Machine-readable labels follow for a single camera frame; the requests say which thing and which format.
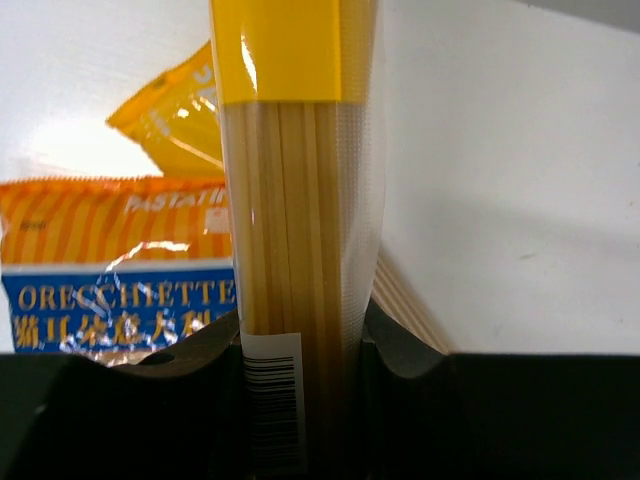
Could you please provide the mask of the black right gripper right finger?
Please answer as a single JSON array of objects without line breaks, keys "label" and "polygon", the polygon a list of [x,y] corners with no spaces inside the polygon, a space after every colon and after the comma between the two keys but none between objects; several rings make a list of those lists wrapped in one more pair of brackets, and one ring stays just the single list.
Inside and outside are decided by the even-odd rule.
[{"label": "black right gripper right finger", "polygon": [[443,354],[370,304],[360,439],[376,479],[635,479],[639,360]]}]

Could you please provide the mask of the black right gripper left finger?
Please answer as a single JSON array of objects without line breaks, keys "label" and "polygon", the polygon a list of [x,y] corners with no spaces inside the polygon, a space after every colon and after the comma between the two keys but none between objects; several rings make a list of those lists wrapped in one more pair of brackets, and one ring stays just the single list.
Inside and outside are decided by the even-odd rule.
[{"label": "black right gripper left finger", "polygon": [[5,479],[240,479],[239,333],[227,314],[140,363],[1,358]]}]

